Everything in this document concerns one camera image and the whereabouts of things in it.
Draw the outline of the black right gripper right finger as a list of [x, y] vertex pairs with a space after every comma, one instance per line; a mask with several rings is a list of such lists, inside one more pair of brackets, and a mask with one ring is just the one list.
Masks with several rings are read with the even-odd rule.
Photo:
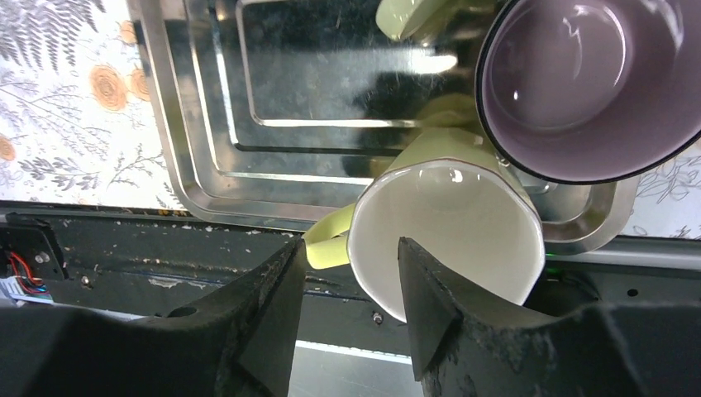
[[697, 396], [697, 303], [592, 303], [554, 317], [398, 242], [412, 368], [427, 396]]

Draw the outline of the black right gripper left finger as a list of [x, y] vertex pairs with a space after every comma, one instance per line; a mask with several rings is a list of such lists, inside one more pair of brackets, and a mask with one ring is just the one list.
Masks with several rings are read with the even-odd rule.
[[285, 396], [303, 241], [164, 317], [38, 305], [1, 312], [4, 396]]

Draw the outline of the green mug white inside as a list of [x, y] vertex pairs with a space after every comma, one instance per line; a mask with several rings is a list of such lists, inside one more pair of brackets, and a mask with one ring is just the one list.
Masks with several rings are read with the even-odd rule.
[[348, 265], [364, 292], [404, 321], [402, 237], [514, 304], [525, 303], [546, 260], [541, 218], [522, 183], [484, 137], [456, 127], [422, 130], [353, 204], [303, 239], [312, 268]]

